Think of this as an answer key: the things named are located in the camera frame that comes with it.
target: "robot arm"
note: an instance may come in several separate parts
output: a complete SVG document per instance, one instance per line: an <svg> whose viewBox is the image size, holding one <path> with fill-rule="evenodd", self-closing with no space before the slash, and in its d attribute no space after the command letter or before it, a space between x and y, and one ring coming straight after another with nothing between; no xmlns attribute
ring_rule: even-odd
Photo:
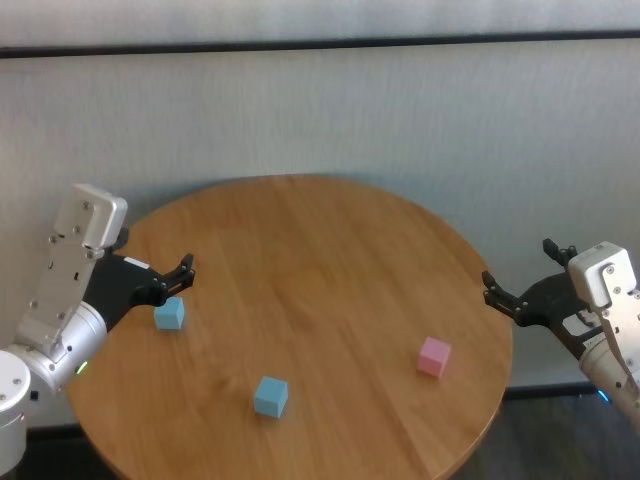
<svg viewBox="0 0 640 480"><path fill-rule="evenodd" d="M537 282L521 297L483 272L485 303L519 326L549 328L587 378L640 429L640 292L627 251L603 242L578 254L549 239L543 247L564 272ZM586 333L573 335L566 327L573 315Z"/></svg>
<svg viewBox="0 0 640 480"><path fill-rule="evenodd" d="M126 210L90 185L75 185L62 204L36 293L0 351L0 476L22 458L25 417L50 405L132 307L163 305L193 284L192 255L160 274L114 253L127 242Z"/></svg>

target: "round wooden table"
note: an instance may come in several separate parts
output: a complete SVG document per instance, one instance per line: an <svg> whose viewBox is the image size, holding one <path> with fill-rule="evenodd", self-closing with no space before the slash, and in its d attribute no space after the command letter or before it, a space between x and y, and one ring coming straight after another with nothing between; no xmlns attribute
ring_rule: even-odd
<svg viewBox="0 0 640 480"><path fill-rule="evenodd" d="M127 479L446 478L500 404L511 324L486 307L480 256L442 219L320 176L209 188L131 231L157 270L195 255L184 330L138 307L70 388L89 439ZM427 336L452 345L440 379ZM263 375L289 382L279 420Z"/></svg>

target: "blue cube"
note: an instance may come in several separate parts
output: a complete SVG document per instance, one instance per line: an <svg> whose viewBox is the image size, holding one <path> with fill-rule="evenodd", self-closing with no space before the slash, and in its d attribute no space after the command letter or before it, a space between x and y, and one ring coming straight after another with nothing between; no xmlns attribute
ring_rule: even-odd
<svg viewBox="0 0 640 480"><path fill-rule="evenodd" d="M262 377L253 398L253 406L257 413L280 418L288 399L289 386L287 382L277 378Z"/></svg>
<svg viewBox="0 0 640 480"><path fill-rule="evenodd" d="M180 297L171 297L153 311L158 330L180 330L184 322L184 302Z"/></svg>

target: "dark floor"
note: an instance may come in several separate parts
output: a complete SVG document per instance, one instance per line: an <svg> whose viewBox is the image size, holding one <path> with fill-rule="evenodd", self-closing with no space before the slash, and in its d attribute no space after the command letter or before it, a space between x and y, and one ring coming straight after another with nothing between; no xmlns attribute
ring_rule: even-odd
<svg viewBox="0 0 640 480"><path fill-rule="evenodd" d="M30 442L15 480L113 480L82 438ZM640 437L595 395L510 400L454 480L640 478Z"/></svg>

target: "black wall trim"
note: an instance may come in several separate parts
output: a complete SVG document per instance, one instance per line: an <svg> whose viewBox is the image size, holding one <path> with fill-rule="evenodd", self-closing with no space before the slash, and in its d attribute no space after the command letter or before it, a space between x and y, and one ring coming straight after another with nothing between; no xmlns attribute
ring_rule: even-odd
<svg viewBox="0 0 640 480"><path fill-rule="evenodd" d="M596 388L590 383L567 383L540 387L507 388L502 397L505 402L543 397L578 396L596 393ZM50 440L74 440L84 438L84 432L79 425L63 425L55 427L30 428L27 442L43 442Z"/></svg>
<svg viewBox="0 0 640 480"><path fill-rule="evenodd" d="M467 43L542 42L562 40L610 40L640 38L640 30L587 32L539 32L451 35L441 37L368 38L351 40L311 40L246 43L188 43L160 45L111 45L91 47L0 48L0 59L39 57L78 57L95 55L142 55L162 53L258 52L267 50L321 50L335 48L404 47L417 45L456 45Z"/></svg>
<svg viewBox="0 0 640 480"><path fill-rule="evenodd" d="M540 387L511 387L505 390L502 400L511 401L543 397L593 395L596 392L596 387L588 382L564 383Z"/></svg>

